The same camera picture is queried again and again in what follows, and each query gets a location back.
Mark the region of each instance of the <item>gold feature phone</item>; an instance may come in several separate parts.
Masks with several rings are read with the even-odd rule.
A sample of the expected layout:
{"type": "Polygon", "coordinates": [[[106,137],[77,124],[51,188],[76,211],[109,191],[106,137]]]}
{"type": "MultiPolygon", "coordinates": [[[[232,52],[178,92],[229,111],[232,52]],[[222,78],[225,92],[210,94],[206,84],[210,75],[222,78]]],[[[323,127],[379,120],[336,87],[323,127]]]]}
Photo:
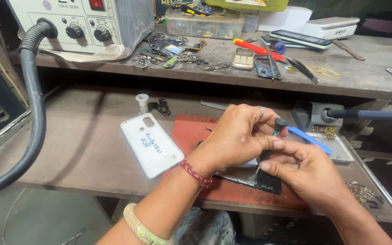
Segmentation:
{"type": "Polygon", "coordinates": [[[253,50],[249,48],[238,47],[235,50],[232,67],[242,70],[253,69],[253,50]]]}

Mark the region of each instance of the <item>air knob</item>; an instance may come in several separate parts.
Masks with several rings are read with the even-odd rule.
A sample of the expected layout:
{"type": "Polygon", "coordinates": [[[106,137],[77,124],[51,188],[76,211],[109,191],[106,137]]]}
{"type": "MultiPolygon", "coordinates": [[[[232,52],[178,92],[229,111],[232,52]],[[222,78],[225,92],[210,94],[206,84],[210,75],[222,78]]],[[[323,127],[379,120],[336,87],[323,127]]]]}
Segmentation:
{"type": "Polygon", "coordinates": [[[66,34],[73,39],[77,39],[84,36],[83,28],[77,24],[70,24],[66,28],[66,34]]]}
{"type": "Polygon", "coordinates": [[[100,42],[108,41],[112,38],[110,31],[104,27],[98,27],[93,34],[100,42]]]}

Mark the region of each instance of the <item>red power switch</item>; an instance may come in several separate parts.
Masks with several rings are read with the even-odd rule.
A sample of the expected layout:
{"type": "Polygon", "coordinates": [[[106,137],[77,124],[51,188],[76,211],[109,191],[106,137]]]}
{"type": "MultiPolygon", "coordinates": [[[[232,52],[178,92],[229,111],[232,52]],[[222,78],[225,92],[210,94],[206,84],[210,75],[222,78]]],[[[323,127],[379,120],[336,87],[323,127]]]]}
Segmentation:
{"type": "Polygon", "coordinates": [[[102,0],[89,0],[89,3],[92,10],[105,11],[102,0]]]}

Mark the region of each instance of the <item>red mat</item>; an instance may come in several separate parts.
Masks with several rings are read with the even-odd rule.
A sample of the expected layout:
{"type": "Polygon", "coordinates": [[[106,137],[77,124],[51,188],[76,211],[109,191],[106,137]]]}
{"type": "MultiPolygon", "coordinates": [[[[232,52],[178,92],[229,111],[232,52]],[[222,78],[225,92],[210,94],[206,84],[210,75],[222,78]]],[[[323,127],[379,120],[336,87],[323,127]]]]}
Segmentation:
{"type": "MultiPolygon", "coordinates": [[[[217,121],[216,118],[177,115],[173,126],[172,140],[187,157],[197,147],[199,141],[205,140],[210,135],[211,132],[206,130],[205,127],[214,128],[217,121]]],[[[198,198],[285,208],[308,208],[308,204],[284,182],[282,182],[282,193],[274,195],[230,181],[213,178],[210,188],[202,190],[198,198]]]]}

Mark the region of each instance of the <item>beaded bangle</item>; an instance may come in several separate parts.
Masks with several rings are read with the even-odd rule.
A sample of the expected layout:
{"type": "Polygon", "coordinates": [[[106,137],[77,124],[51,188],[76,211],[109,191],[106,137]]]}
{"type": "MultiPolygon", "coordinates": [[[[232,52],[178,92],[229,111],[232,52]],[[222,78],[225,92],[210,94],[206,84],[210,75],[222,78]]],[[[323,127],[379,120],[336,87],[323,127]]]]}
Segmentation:
{"type": "Polygon", "coordinates": [[[208,188],[210,184],[213,182],[213,180],[209,180],[204,176],[198,174],[198,172],[196,172],[196,170],[194,170],[193,167],[187,162],[187,159],[184,158],[182,161],[179,162],[179,165],[181,166],[181,168],[187,171],[193,178],[195,178],[202,186],[202,188],[204,189],[208,188]]]}
{"type": "Polygon", "coordinates": [[[123,216],[128,226],[144,243],[149,245],[173,245],[175,243],[173,237],[169,240],[164,240],[150,232],[134,214],[135,206],[135,203],[128,204],[123,210],[123,216]]]}

